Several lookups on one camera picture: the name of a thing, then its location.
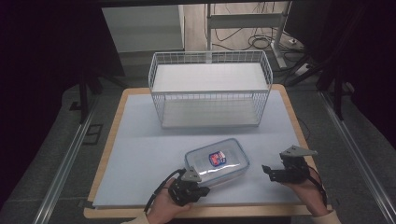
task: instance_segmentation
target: table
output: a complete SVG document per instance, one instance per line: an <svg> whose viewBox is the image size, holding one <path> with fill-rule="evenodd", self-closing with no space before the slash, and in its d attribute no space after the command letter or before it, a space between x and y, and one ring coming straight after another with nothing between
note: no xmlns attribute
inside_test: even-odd
<svg viewBox="0 0 396 224"><path fill-rule="evenodd" d="M273 90L278 90L281 94L283 103L288 111L291 124L296 132L299 144L301 147L308 148L300 125L293 112L289 97L283 86L275 84ZM124 106L127 98L131 94L149 94L148 88L141 89L127 89L123 92L120 98L120 104L113 120L113 124L107 138L105 150L100 161L95 179L92 183L91 192L88 198L92 202L95 198L99 185L104 176L106 166L115 142L120 120L124 111ZM307 163L316 167L312 157L305 158ZM93 209L85 208L84 216L87 218L105 218L105 217L137 217L143 211L141 208L114 208L114 209ZM309 215L305 206L302 204L261 204L249 206L205 206L193 207L189 212L179 215L178 217L289 217L298 215Z"/></svg>

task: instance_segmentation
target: two-tier wire shelf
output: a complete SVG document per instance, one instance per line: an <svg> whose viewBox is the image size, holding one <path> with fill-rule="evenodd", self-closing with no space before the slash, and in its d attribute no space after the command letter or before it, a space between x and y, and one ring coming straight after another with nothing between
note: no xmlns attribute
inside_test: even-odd
<svg viewBox="0 0 396 224"><path fill-rule="evenodd" d="M258 126L272 82L259 50L157 52L148 75L163 128Z"/></svg>

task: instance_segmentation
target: container lid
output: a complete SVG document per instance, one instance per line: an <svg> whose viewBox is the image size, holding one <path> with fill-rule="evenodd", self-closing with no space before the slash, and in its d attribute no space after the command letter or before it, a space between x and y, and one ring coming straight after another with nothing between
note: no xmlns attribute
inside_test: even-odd
<svg viewBox="0 0 396 224"><path fill-rule="evenodd" d="M234 178L249 167L248 157L234 138L190 151L185 160L202 178L199 184L206 186Z"/></svg>

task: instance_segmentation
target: container label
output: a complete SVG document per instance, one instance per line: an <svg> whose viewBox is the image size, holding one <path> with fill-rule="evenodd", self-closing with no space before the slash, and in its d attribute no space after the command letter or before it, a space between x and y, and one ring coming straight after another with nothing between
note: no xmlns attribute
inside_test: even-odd
<svg viewBox="0 0 396 224"><path fill-rule="evenodd" d="M221 151L217 151L217 152L210 154L209 161L210 161L210 164L212 164L215 167L225 164L227 162L224 153L222 153Z"/></svg>

